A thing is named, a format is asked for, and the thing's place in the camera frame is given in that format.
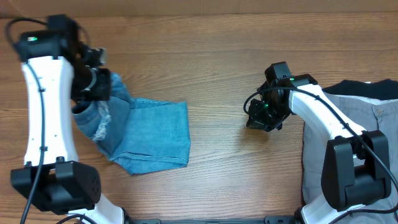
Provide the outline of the light blue denim jeans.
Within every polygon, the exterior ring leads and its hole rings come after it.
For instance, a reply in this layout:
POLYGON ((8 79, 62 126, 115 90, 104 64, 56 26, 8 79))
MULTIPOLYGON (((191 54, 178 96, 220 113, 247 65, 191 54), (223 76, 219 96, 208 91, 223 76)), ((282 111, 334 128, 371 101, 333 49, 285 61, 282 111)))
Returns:
POLYGON ((117 73, 111 75, 108 101, 82 101, 72 115, 99 151, 131 175, 181 168, 189 162, 186 102, 133 97, 117 73))

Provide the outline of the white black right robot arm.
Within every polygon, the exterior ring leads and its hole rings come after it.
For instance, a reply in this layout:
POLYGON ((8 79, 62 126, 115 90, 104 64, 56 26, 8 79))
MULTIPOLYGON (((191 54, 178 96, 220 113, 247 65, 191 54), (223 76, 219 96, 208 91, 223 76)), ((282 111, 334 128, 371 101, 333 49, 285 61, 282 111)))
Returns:
POLYGON ((300 116, 325 143, 321 187, 316 200, 292 216, 270 216, 265 223, 336 223, 354 213, 395 213, 369 209, 388 198, 397 179, 390 171, 387 137, 367 131, 343 114, 309 74, 293 76, 286 62, 271 64, 266 81, 244 102, 246 126, 280 130, 291 114, 300 116))

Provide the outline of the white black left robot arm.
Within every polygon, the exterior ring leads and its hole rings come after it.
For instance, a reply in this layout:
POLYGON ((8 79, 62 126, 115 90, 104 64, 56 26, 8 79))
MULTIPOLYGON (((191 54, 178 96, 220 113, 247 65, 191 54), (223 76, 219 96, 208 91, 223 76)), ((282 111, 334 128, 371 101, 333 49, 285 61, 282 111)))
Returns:
POLYGON ((131 223, 125 209, 101 192, 98 171, 79 161, 72 136, 72 103, 99 104, 95 138, 109 122, 111 72, 105 50, 80 40, 81 26, 64 14, 48 16, 42 30, 22 33, 18 53, 29 97, 29 140, 24 165, 11 184, 28 207, 60 215, 63 222, 131 223))

